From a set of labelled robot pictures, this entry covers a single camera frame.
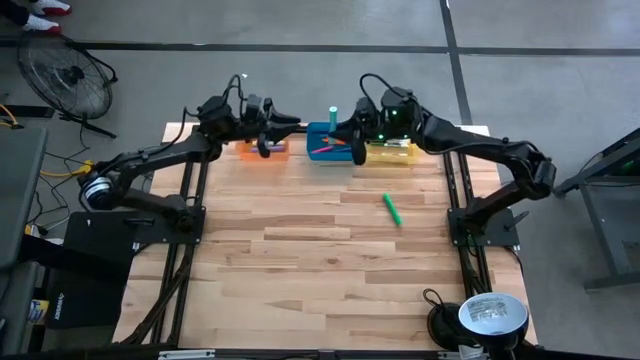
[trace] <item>blue container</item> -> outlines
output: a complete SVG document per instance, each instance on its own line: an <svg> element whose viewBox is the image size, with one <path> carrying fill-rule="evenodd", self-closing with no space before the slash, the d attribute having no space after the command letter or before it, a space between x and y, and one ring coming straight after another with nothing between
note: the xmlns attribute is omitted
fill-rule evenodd
<svg viewBox="0 0 640 360"><path fill-rule="evenodd" d="M307 153L313 161L353 161L351 150L347 151L327 151L317 154L311 152L329 146L322 141L329 134L329 123L309 123L307 125ZM349 147L349 145L334 145L337 148Z"/></svg>

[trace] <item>green marker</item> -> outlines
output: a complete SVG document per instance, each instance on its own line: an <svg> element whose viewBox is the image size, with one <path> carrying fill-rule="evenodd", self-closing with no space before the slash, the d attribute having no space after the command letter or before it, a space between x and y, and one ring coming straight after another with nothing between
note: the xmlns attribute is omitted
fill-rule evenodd
<svg viewBox="0 0 640 360"><path fill-rule="evenodd" d="M333 132L336 131L336 128L338 127L338 108L335 106L332 106L329 108L329 132ZM336 139L332 138L331 136L328 136L329 138L329 145L334 145L336 143Z"/></svg>
<svg viewBox="0 0 640 360"><path fill-rule="evenodd" d="M400 217L400 214L398 214L398 210L396 209L396 207L393 205L393 201L391 201L391 196L385 193L384 195L382 195L382 197L384 198L384 202L387 204L387 207L389 208L389 212L391 213L391 216L393 216L393 221L396 222L396 226L402 225L402 218Z"/></svg>

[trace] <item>wooden tabletop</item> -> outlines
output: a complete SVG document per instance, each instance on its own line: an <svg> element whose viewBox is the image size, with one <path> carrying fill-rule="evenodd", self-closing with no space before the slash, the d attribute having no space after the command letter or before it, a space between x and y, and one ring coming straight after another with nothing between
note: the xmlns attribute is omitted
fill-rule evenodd
<svg viewBox="0 0 640 360"><path fill-rule="evenodd" d="M168 124L164 140L178 128ZM439 349L426 329L431 306L422 290L464 301L445 220L450 205L442 157L356 167L312 162L303 135L289 140L287 161L246 162L227 146L210 165L206 226L180 347ZM469 158L469 168L476 195L500 187L495 164ZM182 173L183 166L157 171L152 192L178 193ZM385 192L402 227L385 207ZM152 245L134 260L114 341L129 335L155 302L166 252L167 246ZM486 252L494 291L527 303L513 255L502 248ZM533 325L527 339L536 343Z"/></svg>

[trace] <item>gray floor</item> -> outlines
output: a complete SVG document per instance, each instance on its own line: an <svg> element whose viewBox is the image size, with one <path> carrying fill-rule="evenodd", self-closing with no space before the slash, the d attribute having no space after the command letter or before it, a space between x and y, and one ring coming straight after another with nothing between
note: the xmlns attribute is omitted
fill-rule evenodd
<svg viewBox="0 0 640 360"><path fill-rule="evenodd" d="M80 40L224 44L446 45L437 0L82 0L61 20ZM640 3L634 0L450 0L460 46L640 46ZM91 146L79 159L109 159L156 144L183 106L219 93L233 73L245 73L245 92L274 98L285 113L321 120L336 105L351 112L367 71L415 90L423 105L460 123L447 55L268 52L93 51L114 66L110 112L97 124L118 133L109 141L85 133ZM3 92L10 103L40 103L0 52ZM592 154L635 129L640 117L639 57L462 56L475 124L495 136L528 139L553 157L557 182ZM382 88L372 81L372 95ZM57 120L24 120L50 129L49 151L80 149L79 128ZM46 159L47 170L63 170ZM506 181L508 174L501 169ZM40 184L45 208L54 205ZM73 210L78 187L61 192ZM525 281L542 345L557 350L638 357L640 287L587 294L583 282L606 266L577 193L523 202L531 215L519 225ZM53 214L53 221L64 214ZM63 227L54 235L62 236Z"/></svg>

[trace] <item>shoe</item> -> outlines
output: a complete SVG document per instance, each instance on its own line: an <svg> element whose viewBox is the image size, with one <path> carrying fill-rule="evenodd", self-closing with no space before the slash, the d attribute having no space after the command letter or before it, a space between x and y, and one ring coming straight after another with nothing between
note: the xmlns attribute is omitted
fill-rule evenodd
<svg viewBox="0 0 640 360"><path fill-rule="evenodd" d="M39 18L35 15L29 15L29 20L22 27L25 31L42 31L49 34L60 34L62 28L58 23Z"/></svg>
<svg viewBox="0 0 640 360"><path fill-rule="evenodd" d="M71 5L58 0L38 0L31 6L36 15L64 16L71 14Z"/></svg>

